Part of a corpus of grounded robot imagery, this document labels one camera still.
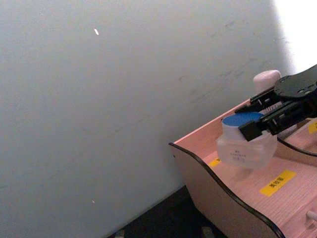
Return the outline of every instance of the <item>wooden surface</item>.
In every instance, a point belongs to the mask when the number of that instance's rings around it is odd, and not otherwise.
[[[206,164],[209,164],[217,158],[215,140],[222,134],[221,119],[232,114],[237,107],[176,141],[175,144],[193,152]],[[308,129],[305,125],[292,136],[287,139],[289,143],[295,144],[301,149],[317,152],[315,136],[308,135]],[[221,209],[225,210],[226,208],[218,203],[214,205],[214,200],[222,200],[223,195],[213,184],[213,179],[208,177],[208,174],[199,168],[199,165],[193,165],[190,162],[190,156],[183,152],[176,158],[186,185],[190,185],[189,191],[194,202],[196,199],[197,208],[206,213],[212,222],[215,222],[215,219],[218,220],[217,216],[224,218]],[[220,162],[212,170],[241,200],[272,220],[287,238],[316,238],[317,224],[306,218],[308,210],[317,212],[317,167],[312,165],[317,165],[316,157],[291,150],[279,143],[275,156],[263,169],[250,170]],[[260,190],[284,170],[293,171],[296,176],[272,196],[261,194]],[[224,204],[230,208],[231,206],[235,207],[229,200],[226,200]],[[242,214],[239,210],[235,211],[235,216],[236,219],[241,216],[244,218],[246,214]],[[221,230],[226,229],[222,222],[216,225]],[[229,237],[237,237],[234,231],[228,232],[230,233]]]

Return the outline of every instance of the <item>dark floor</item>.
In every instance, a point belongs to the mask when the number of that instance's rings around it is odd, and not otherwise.
[[[202,227],[211,227],[215,238],[226,238],[195,208],[183,187],[122,229],[124,238],[200,238]]]

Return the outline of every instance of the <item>blue lid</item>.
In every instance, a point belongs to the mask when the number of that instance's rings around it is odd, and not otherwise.
[[[256,121],[262,116],[262,113],[237,113],[224,118],[222,123],[229,126],[241,126],[251,120]]]

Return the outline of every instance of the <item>white wall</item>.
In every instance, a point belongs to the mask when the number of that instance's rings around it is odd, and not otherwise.
[[[286,73],[273,8],[1,0],[0,237],[100,238],[183,186],[168,142]]]

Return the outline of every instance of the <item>curved wooden side panel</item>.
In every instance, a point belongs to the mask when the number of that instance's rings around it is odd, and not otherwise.
[[[194,153],[169,144],[197,209],[229,238],[285,238],[269,218],[236,196]]]

